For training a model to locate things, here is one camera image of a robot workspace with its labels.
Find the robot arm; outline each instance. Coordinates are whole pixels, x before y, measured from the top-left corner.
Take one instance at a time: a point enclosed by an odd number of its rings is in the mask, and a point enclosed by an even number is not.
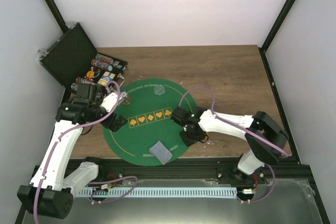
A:
[[[262,136],[269,142],[283,149],[288,135],[284,130],[265,112],[257,112],[256,115],[229,115],[216,113],[217,116],[231,121],[242,128]],[[207,132],[219,132],[241,138],[248,142],[251,150],[245,153],[239,160],[238,169],[246,175],[251,175],[263,164],[277,164],[280,152],[248,133],[220,121],[211,110],[206,108],[196,108],[193,112],[186,111],[177,107],[171,119],[183,127],[180,136],[185,145],[190,146],[194,143],[207,139]]]
[[[72,149],[83,129],[72,130],[61,140],[58,138],[63,132],[76,125],[102,118],[112,110],[116,103],[120,104],[128,96],[127,93],[123,92],[118,101],[118,96],[114,92],[102,99],[104,95],[106,95],[105,91],[98,85],[80,84],[74,99],[63,103],[59,107],[54,132],[45,157],[29,186],[20,186],[17,193],[18,198],[29,213],[33,212],[34,196],[41,178],[44,180],[39,195],[38,214],[60,219],[64,219],[68,215],[73,198],[85,185],[97,178],[98,164],[90,160],[81,163],[73,173],[64,178]],[[104,127],[112,131],[117,131],[126,123],[127,120],[123,116],[116,119],[114,113],[101,122]],[[52,148],[55,148],[54,152],[47,167],[47,172],[42,177]]]

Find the poker chip set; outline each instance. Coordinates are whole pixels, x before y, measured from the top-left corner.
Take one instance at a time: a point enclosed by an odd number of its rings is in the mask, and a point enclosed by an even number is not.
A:
[[[80,83],[106,86],[124,82],[124,60],[99,53],[82,26],[74,24],[39,59],[40,64],[66,89],[76,93]]]

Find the black metal frame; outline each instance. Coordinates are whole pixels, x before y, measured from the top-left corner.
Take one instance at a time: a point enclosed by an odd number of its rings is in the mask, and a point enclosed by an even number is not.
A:
[[[55,2],[53,0],[45,0],[45,1],[47,2],[61,30],[65,32],[67,30],[67,27]],[[276,33],[278,32],[279,28],[284,22],[294,2],[295,0],[286,0],[263,46],[259,49],[261,58],[263,60],[262,62],[264,63],[265,71],[268,80],[270,82],[273,95],[276,100],[276,104],[280,113],[283,126],[289,135],[289,145],[292,151],[292,157],[281,160],[278,165],[273,166],[273,169],[275,171],[277,178],[307,179],[311,188],[315,191],[314,198],[319,208],[322,221],[325,224],[329,224],[330,221],[328,219],[319,191],[315,184],[315,180],[310,170],[310,166],[302,165],[300,163],[300,158],[291,134],[290,126],[288,124],[285,111],[282,107],[279,93],[276,88],[276,85],[274,84],[274,79],[266,57],[267,49],[269,48],[271,42],[275,38]],[[67,101],[69,97],[70,92],[68,90],[65,90],[62,102]],[[106,159],[104,167],[105,169],[107,169],[109,173],[122,174],[123,176],[135,175],[139,179],[181,179],[181,178],[213,179],[217,177],[218,172],[222,170],[232,170],[233,168],[235,168],[238,163],[238,160],[239,160],[238,157],[188,158],[188,159],[179,158],[164,166],[145,167],[145,166],[133,165],[121,159]],[[81,162],[83,162],[82,159],[71,159],[67,166],[66,176],[72,173],[80,165]],[[271,173],[268,170],[268,168],[261,168],[260,171],[264,173],[266,178],[271,178]],[[225,180],[219,179],[219,183],[226,183],[226,182]],[[16,224],[21,224],[23,222],[24,214],[25,210],[23,207],[21,207],[15,222]]]

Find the round green mat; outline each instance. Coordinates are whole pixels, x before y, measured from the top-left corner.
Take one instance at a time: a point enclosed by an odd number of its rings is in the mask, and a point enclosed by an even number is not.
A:
[[[156,85],[165,87],[164,94],[154,93]],[[103,129],[107,143],[119,157],[136,165],[161,165],[149,152],[149,148],[158,141],[173,154],[169,162],[186,152],[188,147],[179,134],[182,128],[170,120],[172,111],[186,92],[184,88],[164,79],[145,79],[129,84],[122,90],[129,93],[131,104],[122,103],[117,107],[116,114],[122,114],[128,123],[117,132]],[[192,111],[196,108],[196,102],[188,94],[181,107]]]

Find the wooden table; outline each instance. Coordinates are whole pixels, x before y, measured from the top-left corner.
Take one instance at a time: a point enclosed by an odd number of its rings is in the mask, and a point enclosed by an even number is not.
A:
[[[216,112],[254,115],[261,110],[282,125],[255,45],[99,48],[98,51],[128,61],[124,73],[126,85],[145,78],[163,78],[187,90],[207,87],[215,93]],[[209,93],[195,91],[192,95],[198,106],[210,108]],[[183,157],[239,156],[248,150],[248,144],[239,138],[210,133],[208,143],[192,145]],[[290,153],[288,145],[285,150]],[[87,156],[118,158],[107,145],[100,124],[78,139],[71,155]]]

